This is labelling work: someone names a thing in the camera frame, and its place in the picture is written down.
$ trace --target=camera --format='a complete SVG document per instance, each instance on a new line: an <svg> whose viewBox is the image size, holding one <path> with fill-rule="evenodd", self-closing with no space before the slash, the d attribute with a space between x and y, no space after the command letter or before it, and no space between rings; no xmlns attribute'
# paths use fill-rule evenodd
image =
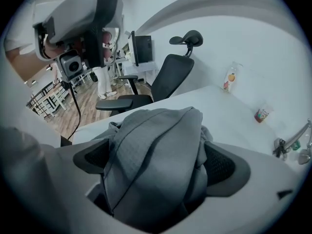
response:
<svg viewBox="0 0 312 234"><path fill-rule="evenodd" d="M81 58L75 49L69 50L56 58L62 79L69 82L84 73Z"/></svg>

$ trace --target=chair armrest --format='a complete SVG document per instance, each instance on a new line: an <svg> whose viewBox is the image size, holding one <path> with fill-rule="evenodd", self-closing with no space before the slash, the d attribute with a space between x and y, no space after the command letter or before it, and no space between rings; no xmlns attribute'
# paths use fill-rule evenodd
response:
<svg viewBox="0 0 312 234"><path fill-rule="evenodd" d="M133 79L133 80L137 80L138 77L137 76L119 76L117 79Z"/></svg>
<svg viewBox="0 0 312 234"><path fill-rule="evenodd" d="M96 109L103 111L119 111L131 108L132 104L132 99L100 100L96 103Z"/></svg>

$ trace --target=chair headrest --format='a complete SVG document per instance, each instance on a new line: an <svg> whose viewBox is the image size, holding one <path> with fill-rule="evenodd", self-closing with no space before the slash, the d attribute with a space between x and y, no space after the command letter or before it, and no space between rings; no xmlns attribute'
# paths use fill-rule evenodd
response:
<svg viewBox="0 0 312 234"><path fill-rule="evenodd" d="M199 47L203 41L203 36L197 30L190 30L184 37L172 37L169 43L173 45L192 44L193 47Z"/></svg>

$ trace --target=gray cloth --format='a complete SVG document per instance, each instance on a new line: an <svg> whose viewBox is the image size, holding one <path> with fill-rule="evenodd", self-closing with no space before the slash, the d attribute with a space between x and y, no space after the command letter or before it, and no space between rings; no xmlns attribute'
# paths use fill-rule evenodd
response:
<svg viewBox="0 0 312 234"><path fill-rule="evenodd" d="M138 110L97 137L110 139L104 185L115 218L161 231L186 217L187 205L203 200L209 132L201 122L193 107Z"/></svg>

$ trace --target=white desk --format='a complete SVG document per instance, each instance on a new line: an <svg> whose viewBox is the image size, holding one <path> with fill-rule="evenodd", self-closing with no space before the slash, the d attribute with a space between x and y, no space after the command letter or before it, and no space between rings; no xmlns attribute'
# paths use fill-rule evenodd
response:
<svg viewBox="0 0 312 234"><path fill-rule="evenodd" d="M137 108L83 127L74 134L74 144L84 143L103 133L111 121L121 122L139 109L182 109L193 106L203 113L202 125L215 142L230 144L272 155L276 135L265 123L258 123L254 113L240 100L215 86L200 88Z"/></svg>
<svg viewBox="0 0 312 234"><path fill-rule="evenodd" d="M156 78L156 63L154 61L139 63L138 67L131 63L130 61L123 61L122 62L122 72L125 76L129 75L142 75L139 78L144 79L144 83L148 82L150 85L153 84Z"/></svg>
<svg viewBox="0 0 312 234"><path fill-rule="evenodd" d="M122 58L116 59L114 62L114 66L116 67L119 76L121 76L121 72L120 72L120 67L119 67L118 63L122 63L124 61L127 61L127 59L125 57L122 57Z"/></svg>

